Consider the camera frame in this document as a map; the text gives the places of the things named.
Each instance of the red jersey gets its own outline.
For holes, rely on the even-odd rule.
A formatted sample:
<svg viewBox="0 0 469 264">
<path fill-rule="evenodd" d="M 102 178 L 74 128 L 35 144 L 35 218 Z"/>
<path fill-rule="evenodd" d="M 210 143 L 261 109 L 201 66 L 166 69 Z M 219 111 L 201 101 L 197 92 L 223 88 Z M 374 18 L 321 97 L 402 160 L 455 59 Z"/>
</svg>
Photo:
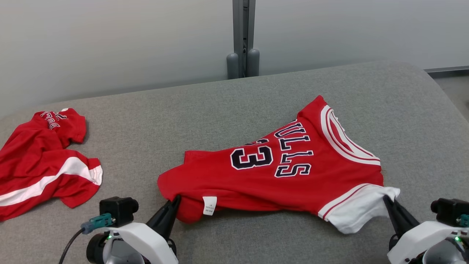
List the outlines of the red jersey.
<svg viewBox="0 0 469 264">
<path fill-rule="evenodd" d="M 208 199 L 214 210 L 307 211 L 343 233 L 387 216 L 382 196 L 399 194 L 383 187 L 380 160 L 350 140 L 321 96 L 255 142 L 186 151 L 184 164 L 160 175 L 158 186 L 169 200 L 182 196 L 177 217 L 186 223 L 201 218 Z"/>
<path fill-rule="evenodd" d="M 85 134 L 85 118 L 73 109 L 38 112 L 15 129 L 0 150 L 0 221 L 52 197 L 73 208 L 97 192 L 99 160 L 64 149 Z"/>
</svg>

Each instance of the gray table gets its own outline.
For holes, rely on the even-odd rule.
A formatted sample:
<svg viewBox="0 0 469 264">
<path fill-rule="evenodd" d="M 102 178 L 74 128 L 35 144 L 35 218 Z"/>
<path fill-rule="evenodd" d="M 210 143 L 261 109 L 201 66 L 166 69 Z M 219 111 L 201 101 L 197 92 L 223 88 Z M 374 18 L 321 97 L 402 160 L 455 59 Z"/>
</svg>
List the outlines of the gray table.
<svg viewBox="0 0 469 264">
<path fill-rule="evenodd" d="M 385 184 L 418 220 L 437 198 L 469 200 L 469 124 L 422 70 L 372 62 L 272 76 L 60 102 L 0 121 L 0 142 L 34 112 L 75 108 L 88 120 L 82 145 L 104 170 L 98 193 L 76 209 L 52 200 L 0 223 L 1 263 L 56 263 L 98 202 L 131 196 L 146 221 L 164 204 L 156 180 L 187 149 L 218 150 L 256 140 L 291 121 L 318 94 L 350 138 L 381 158 Z M 391 223 L 375 218 L 353 235 L 308 213 L 221 211 L 193 225 L 177 221 L 172 238 L 183 264 L 385 263 Z M 91 235 L 78 237 L 65 263 L 86 263 Z"/>
</svg>

